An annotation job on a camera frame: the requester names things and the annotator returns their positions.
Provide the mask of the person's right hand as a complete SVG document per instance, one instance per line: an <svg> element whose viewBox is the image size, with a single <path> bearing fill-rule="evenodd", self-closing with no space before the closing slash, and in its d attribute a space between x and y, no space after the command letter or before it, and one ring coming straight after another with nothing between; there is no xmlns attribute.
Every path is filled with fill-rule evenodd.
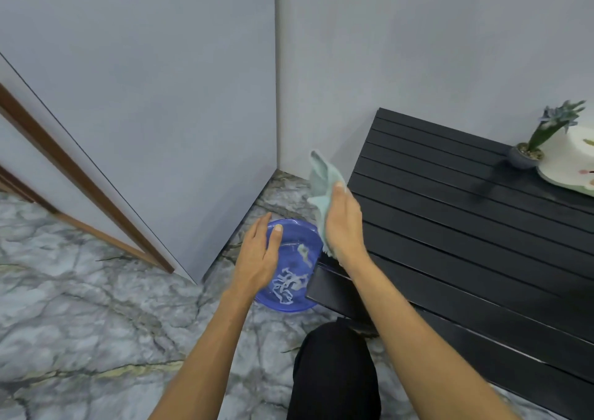
<svg viewBox="0 0 594 420"><path fill-rule="evenodd" d="M326 236L335 258L345 270L367 258L361 215L327 215Z"/></svg>

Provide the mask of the person's left hand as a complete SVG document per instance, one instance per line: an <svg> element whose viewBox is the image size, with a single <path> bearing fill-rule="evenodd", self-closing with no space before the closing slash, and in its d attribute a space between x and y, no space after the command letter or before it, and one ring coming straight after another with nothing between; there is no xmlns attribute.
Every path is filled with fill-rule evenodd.
<svg viewBox="0 0 594 420"><path fill-rule="evenodd" d="M273 278L278 258L267 258L270 221L271 213L266 213L251 225L243 237L233 278L227 289L236 297L253 299Z"/></svg>

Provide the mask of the light green cleaning cloth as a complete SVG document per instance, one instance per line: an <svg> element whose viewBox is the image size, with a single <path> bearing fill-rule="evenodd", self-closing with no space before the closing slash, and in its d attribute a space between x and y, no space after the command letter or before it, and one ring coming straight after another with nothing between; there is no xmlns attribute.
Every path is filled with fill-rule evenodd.
<svg viewBox="0 0 594 420"><path fill-rule="evenodd" d="M326 220L329 213L333 187L341 183L345 188L346 182L340 171L319 151L312 150L309 154L311 171L309 174L309 198L307 202L314 210L314 218L318 234L323 243L323 252L335 258L326 236Z"/></svg>

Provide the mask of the person's left forearm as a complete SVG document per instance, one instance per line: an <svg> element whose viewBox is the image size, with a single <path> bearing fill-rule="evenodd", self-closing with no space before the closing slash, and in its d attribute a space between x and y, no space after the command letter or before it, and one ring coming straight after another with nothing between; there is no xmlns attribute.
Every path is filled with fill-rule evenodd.
<svg viewBox="0 0 594 420"><path fill-rule="evenodd" d="M231 286L148 420L217 420L256 290Z"/></svg>

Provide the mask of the person's right forearm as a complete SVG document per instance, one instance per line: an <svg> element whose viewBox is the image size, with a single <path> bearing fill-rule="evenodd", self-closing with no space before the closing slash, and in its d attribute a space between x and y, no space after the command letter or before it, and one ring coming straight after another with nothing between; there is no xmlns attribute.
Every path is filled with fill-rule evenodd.
<svg viewBox="0 0 594 420"><path fill-rule="evenodd" d="M521 420L366 251L340 256L420 420Z"/></svg>

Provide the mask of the blue plastic water basin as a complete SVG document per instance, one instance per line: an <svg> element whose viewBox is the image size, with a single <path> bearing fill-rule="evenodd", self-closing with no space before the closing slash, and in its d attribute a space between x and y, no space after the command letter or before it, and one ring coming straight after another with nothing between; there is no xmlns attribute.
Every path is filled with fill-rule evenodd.
<svg viewBox="0 0 594 420"><path fill-rule="evenodd" d="M268 309L283 313L310 310L316 302L306 297L306 291L322 254L323 242L314 224L296 219L271 221L267 238L278 224L283 228L278 266L270 283L256 294L255 300Z"/></svg>

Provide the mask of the black slatted table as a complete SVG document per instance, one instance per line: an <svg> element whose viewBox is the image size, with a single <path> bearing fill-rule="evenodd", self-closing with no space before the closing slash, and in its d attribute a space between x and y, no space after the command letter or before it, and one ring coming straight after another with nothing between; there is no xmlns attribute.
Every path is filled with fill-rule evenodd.
<svg viewBox="0 0 594 420"><path fill-rule="evenodd" d="M594 420L594 197L379 108L348 187L371 258L484 379Z"/></svg>

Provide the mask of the person's black trouser leg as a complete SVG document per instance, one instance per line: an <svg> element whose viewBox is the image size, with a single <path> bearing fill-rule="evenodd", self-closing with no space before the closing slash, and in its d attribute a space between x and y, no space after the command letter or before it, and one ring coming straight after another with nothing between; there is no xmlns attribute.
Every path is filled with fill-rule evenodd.
<svg viewBox="0 0 594 420"><path fill-rule="evenodd" d="M365 339L343 321L309 332L293 365L286 420L380 420L381 410Z"/></svg>

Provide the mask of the potted succulent plant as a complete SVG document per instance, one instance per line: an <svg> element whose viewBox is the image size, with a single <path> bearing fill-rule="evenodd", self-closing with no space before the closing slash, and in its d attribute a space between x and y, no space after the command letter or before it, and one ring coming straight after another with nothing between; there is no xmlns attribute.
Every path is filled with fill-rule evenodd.
<svg viewBox="0 0 594 420"><path fill-rule="evenodd" d="M567 133L570 127L576 126L580 113L585 109L585 103L585 100L578 102L566 100L559 107L546 106L530 139L509 149L507 161L510 166L519 170L537 167L544 158L542 145L559 130Z"/></svg>

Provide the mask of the white round cake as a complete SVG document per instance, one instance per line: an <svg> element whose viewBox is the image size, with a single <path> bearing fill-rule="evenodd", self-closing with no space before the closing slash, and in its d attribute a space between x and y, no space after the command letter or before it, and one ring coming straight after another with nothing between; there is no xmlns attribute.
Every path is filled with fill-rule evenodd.
<svg viewBox="0 0 594 420"><path fill-rule="evenodd" d="M545 181L594 197L594 126L556 132L541 150L537 172Z"/></svg>

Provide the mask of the brown wooden door frame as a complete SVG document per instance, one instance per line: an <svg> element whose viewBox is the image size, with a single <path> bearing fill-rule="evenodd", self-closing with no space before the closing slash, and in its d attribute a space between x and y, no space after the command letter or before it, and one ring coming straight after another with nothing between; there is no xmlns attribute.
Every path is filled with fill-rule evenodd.
<svg viewBox="0 0 594 420"><path fill-rule="evenodd" d="M145 254L168 273L174 266L150 243L82 168L0 83L0 110L6 119L52 162L85 196L108 216Z"/></svg>

